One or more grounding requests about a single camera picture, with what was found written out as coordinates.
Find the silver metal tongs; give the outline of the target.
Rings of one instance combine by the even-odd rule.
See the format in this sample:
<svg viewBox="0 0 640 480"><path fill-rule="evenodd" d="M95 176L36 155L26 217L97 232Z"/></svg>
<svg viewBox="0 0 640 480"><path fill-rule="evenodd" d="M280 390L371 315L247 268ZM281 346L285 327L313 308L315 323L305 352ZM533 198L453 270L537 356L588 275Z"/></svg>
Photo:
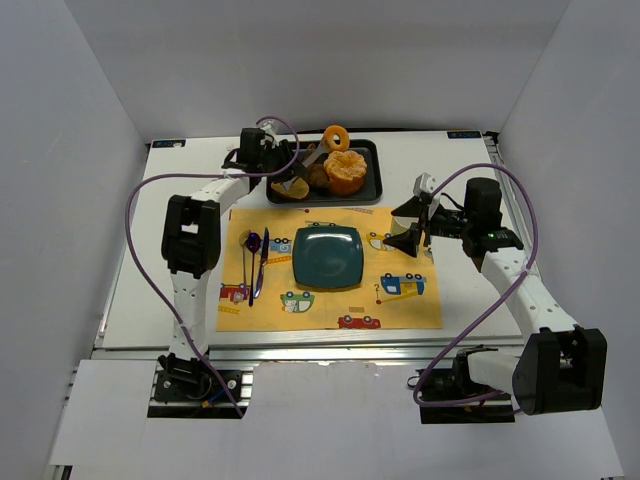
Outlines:
<svg viewBox="0 0 640 480"><path fill-rule="evenodd" d="M318 146L309 154L305 157L305 159L302 161L301 165L304 166L305 168L310 167L313 163L315 163L322 155L324 154L329 154L330 153L330 148L327 145L326 141L321 141ZM296 182L296 180L299 178L298 175L294 175L291 179L282 182L281 186L283 187L285 192L289 192L292 185Z"/></svg>

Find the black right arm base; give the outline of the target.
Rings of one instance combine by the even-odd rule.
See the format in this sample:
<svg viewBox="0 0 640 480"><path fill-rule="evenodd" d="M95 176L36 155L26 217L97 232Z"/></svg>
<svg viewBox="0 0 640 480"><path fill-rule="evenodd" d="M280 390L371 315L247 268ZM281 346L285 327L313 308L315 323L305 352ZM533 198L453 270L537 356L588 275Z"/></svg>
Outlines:
<svg viewBox="0 0 640 480"><path fill-rule="evenodd" d="M493 393L494 389L473 383L464 370L468 367L471 353L494 352L495 348L479 345L459 351L450 367L436 367L422 384L419 399L426 402L445 402L469 399ZM511 397L501 394L490 399L472 401L448 407L420 407L422 425L480 425L514 423L515 416Z"/></svg>

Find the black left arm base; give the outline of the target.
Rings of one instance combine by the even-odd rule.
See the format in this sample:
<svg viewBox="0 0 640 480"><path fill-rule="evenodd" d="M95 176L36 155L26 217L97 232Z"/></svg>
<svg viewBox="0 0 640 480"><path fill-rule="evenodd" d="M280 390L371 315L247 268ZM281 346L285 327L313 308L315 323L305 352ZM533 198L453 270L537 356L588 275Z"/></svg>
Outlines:
<svg viewBox="0 0 640 480"><path fill-rule="evenodd" d="M247 410L241 370L219 370L200 360L158 357L147 417L152 419L240 419Z"/></svg>

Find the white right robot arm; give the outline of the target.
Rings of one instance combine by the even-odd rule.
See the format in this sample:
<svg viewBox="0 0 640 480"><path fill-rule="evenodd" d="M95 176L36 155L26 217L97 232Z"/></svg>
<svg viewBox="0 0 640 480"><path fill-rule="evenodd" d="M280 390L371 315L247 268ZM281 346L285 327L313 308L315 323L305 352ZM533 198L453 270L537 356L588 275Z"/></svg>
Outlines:
<svg viewBox="0 0 640 480"><path fill-rule="evenodd" d="M434 368L423 371L415 400L423 408L447 408L506 394L527 415L595 410L603 395L605 336L580 326L531 271L522 241L502 224L501 203L499 182L479 177L467 181L460 210L445 209L435 179L423 174L411 199L392 212L410 224L384 242L407 255L417 256L432 237L461 240L524 341L518 356L487 346L458 349L447 379L429 382Z"/></svg>

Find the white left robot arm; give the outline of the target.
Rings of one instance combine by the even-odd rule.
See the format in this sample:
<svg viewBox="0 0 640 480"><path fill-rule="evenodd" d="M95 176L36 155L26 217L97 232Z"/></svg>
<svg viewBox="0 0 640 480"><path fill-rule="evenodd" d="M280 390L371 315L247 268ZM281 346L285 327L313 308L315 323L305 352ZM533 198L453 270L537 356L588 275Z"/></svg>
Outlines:
<svg viewBox="0 0 640 480"><path fill-rule="evenodd" d="M272 119L245 128L239 147L222 165L221 177L188 196L169 199L161 254L167 262L175 317L169 353L179 360L200 360L208 352L206 294L221 254L221 218L251 193L265 174L285 167L294 153L280 140Z"/></svg>

